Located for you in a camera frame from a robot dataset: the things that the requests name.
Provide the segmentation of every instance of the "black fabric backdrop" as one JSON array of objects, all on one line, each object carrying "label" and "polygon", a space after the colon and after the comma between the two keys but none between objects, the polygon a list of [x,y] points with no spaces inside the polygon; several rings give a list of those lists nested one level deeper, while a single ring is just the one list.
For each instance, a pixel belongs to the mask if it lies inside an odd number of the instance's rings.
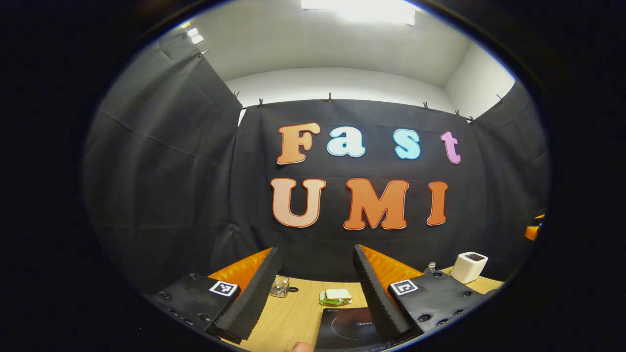
[{"label": "black fabric backdrop", "polygon": [[[103,247],[143,292],[186,272],[210,274],[270,246],[282,273],[325,281],[356,281],[352,246],[364,244],[422,270],[429,261],[454,264],[476,251],[490,258],[484,275],[504,279],[532,242],[525,227],[545,209],[545,136],[528,93],[516,83],[476,125],[455,115],[376,101],[292,101],[240,105],[183,31],[141,52],[118,78],[93,120],[86,142],[86,203]],[[282,126],[316,122],[302,163],[277,165]],[[335,157],[329,132],[360,129],[366,153]],[[401,160],[393,132],[417,131],[421,155]],[[439,139],[451,131],[461,163]],[[305,211],[305,179],[324,179],[317,222],[286,227],[272,215],[275,177],[296,180],[292,212]],[[390,180],[409,182],[401,230],[349,231],[346,181],[369,179],[378,195]],[[428,184],[444,181],[446,223],[426,225]]]}]

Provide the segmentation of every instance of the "ceiling light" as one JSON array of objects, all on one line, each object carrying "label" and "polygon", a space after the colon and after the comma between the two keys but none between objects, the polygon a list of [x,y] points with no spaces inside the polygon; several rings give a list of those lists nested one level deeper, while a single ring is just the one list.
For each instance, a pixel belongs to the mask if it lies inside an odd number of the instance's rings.
[{"label": "ceiling light", "polygon": [[197,35],[198,35],[198,28],[194,27],[194,28],[192,28],[192,29],[189,29],[189,30],[187,31],[187,34],[188,34],[190,37],[197,36]]},{"label": "ceiling light", "polygon": [[197,36],[192,36],[192,42],[194,44],[198,44],[199,42],[203,41],[204,38],[201,35],[197,35]]},{"label": "ceiling light", "polygon": [[403,0],[302,0],[305,10],[333,10],[346,19],[415,25],[415,5]]}]

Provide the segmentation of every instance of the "light blue letter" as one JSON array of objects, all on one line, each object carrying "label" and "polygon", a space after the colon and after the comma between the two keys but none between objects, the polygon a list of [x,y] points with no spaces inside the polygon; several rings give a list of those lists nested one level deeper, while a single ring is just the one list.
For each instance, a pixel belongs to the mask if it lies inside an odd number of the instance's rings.
[{"label": "light blue letter", "polygon": [[417,159],[421,153],[419,136],[414,130],[400,128],[393,133],[393,140],[400,147],[396,147],[396,154],[400,159]]},{"label": "light blue letter", "polygon": [[348,154],[354,158],[365,154],[363,137],[358,129],[349,126],[337,127],[331,131],[331,137],[333,139],[326,145],[326,150],[330,154],[337,157]]}]

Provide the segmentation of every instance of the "orange foam pad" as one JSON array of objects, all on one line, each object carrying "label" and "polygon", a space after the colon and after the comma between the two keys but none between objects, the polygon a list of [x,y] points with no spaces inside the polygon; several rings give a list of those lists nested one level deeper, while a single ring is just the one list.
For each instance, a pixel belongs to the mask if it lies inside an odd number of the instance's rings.
[{"label": "orange foam pad", "polygon": [[243,293],[245,288],[250,283],[250,280],[252,280],[254,274],[257,273],[257,270],[259,270],[259,267],[271,250],[272,247],[256,254],[252,254],[249,257],[243,258],[234,264],[214,272],[209,275],[209,277],[211,279],[236,284],[239,288],[241,288],[241,293]]},{"label": "orange foam pad", "polygon": [[412,279],[414,277],[421,276],[422,273],[413,269],[412,267],[403,264],[392,257],[385,256],[383,253],[376,252],[373,249],[360,245],[369,265],[374,269],[376,278],[381,283],[382,288],[387,292],[387,296],[393,302],[393,298],[387,288],[390,284],[402,280]]}]

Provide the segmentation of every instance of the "white wall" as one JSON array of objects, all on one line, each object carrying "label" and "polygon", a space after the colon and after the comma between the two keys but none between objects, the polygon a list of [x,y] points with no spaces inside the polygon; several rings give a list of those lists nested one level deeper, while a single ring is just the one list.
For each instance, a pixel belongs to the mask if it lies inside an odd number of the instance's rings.
[{"label": "white wall", "polygon": [[461,116],[478,118],[499,102],[496,94],[505,96],[514,83],[515,77],[498,60],[470,42],[465,58],[444,90]]},{"label": "white wall", "polygon": [[388,101],[424,106],[454,113],[446,92],[437,86],[407,77],[351,68],[295,68],[271,71],[226,81],[233,93],[239,93],[243,106],[278,101],[357,99]]}]

